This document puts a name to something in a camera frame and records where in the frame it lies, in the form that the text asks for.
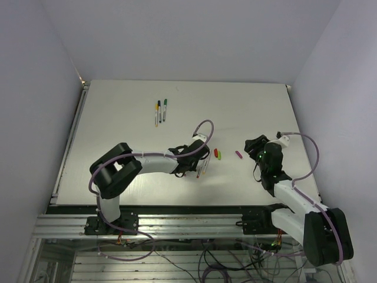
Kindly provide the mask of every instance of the white table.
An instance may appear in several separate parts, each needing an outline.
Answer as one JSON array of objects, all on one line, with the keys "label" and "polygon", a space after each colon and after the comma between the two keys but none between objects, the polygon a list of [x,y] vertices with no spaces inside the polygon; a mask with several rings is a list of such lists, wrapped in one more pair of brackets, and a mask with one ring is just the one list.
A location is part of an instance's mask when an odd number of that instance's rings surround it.
[{"label": "white table", "polygon": [[[167,98],[167,120],[154,125],[157,100]],[[277,131],[298,131],[283,84],[204,83],[182,81],[91,82],[74,141],[58,188],[57,205],[94,205],[88,191],[89,167],[109,149],[126,142],[133,150],[163,151],[187,143],[204,119],[215,125],[207,173],[176,178],[152,173],[139,175],[121,195],[122,205],[269,205],[277,202],[252,175],[254,161],[243,151],[247,139]],[[210,126],[200,132],[208,134]],[[243,159],[234,151],[238,150]],[[283,170],[299,177],[310,170],[301,137],[291,137],[283,150]],[[316,200],[311,176],[299,187]]]}]

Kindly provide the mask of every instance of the purple marker cap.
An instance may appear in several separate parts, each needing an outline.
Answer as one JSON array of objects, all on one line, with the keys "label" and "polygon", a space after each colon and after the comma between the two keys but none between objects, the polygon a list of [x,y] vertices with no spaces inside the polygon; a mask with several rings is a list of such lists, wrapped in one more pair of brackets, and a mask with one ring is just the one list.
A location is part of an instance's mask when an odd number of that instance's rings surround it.
[{"label": "purple marker cap", "polygon": [[241,159],[243,158],[241,153],[238,150],[236,150],[235,152],[236,152],[236,154],[238,155],[239,158],[241,158]]}]

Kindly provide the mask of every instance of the yellow marker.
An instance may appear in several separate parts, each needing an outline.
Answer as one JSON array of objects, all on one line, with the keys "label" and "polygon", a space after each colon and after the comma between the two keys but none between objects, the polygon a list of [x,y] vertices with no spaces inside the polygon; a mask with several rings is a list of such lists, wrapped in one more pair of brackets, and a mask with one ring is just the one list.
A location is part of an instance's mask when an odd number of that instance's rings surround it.
[{"label": "yellow marker", "polygon": [[158,127],[158,103],[156,103],[156,112],[154,113],[154,125]]}]

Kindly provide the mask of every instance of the white wall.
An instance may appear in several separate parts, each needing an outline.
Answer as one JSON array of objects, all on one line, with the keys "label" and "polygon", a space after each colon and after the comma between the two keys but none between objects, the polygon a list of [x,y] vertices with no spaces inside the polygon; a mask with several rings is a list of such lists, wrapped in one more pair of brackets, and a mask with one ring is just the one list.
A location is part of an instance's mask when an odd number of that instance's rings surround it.
[{"label": "white wall", "polygon": [[292,84],[340,0],[42,0],[84,80]]},{"label": "white wall", "polygon": [[38,0],[0,3],[0,278],[15,282],[57,177],[81,82]]},{"label": "white wall", "polygon": [[376,11],[375,0],[343,0],[292,93],[301,131],[322,152],[315,176],[323,199],[346,213],[359,282],[376,281]]}]

